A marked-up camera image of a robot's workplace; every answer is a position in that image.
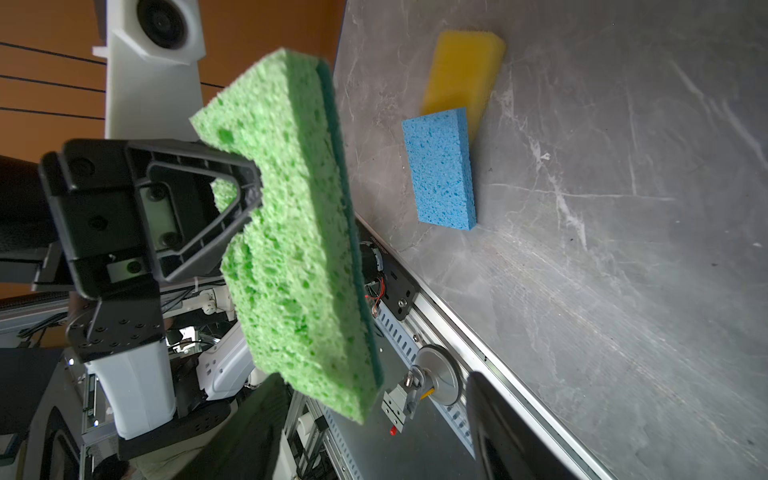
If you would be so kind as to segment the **blue cellulose sponge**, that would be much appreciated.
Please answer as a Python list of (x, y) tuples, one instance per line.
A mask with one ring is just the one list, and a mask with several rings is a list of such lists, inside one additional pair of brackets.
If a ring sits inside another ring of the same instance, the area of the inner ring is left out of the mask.
[(418, 219), (469, 231), (477, 222), (466, 109), (402, 122)]

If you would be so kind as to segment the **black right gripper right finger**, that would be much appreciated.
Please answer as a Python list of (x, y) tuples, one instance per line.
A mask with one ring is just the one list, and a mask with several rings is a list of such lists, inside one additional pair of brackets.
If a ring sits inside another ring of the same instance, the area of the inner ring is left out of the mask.
[(574, 479), (576, 475), (479, 372), (466, 383), (477, 476), (488, 480)]

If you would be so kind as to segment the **round grey socket plate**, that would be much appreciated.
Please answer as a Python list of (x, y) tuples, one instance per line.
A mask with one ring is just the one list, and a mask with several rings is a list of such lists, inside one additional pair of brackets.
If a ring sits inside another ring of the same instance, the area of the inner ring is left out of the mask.
[(422, 347), (405, 376), (383, 394), (381, 407), (392, 423), (390, 434), (401, 433), (425, 399), (443, 406), (454, 405), (462, 393), (460, 375), (459, 364), (445, 347)]

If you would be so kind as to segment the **green cellulose sponge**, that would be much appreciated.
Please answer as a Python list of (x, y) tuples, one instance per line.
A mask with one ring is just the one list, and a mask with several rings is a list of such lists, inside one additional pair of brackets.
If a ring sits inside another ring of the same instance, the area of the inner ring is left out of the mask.
[(191, 124), (260, 171), (261, 204), (221, 264), (254, 364), (364, 423), (384, 376), (328, 64), (270, 53)]

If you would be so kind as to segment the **aluminium front rail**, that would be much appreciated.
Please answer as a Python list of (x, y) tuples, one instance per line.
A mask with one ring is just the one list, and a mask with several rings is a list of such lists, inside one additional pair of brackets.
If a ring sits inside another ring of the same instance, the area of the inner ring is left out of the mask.
[(302, 479), (606, 479), (609, 470), (369, 226), (385, 375), (367, 422), (296, 394), (286, 424)]

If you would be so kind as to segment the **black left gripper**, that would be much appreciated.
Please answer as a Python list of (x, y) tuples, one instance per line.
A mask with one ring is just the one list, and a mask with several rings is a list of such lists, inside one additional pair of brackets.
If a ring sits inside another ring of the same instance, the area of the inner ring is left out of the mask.
[(214, 272), (261, 204), (257, 165), (200, 142), (80, 139), (37, 163), (2, 157), (1, 281), (75, 292), (76, 355), (124, 353), (165, 336), (155, 278)]

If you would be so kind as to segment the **small orange-yellow sponge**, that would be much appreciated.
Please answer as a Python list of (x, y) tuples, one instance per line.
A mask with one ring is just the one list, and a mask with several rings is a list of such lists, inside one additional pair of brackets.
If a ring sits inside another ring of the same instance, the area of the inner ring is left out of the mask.
[(420, 113), (465, 110), (473, 141), (500, 71), (506, 43), (485, 31), (439, 34)]

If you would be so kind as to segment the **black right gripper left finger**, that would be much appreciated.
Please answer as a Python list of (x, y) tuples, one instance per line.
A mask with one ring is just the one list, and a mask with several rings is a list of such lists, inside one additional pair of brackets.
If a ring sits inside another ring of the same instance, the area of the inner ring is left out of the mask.
[(178, 474), (177, 479), (271, 479), (289, 408), (283, 378), (273, 373), (232, 419)]

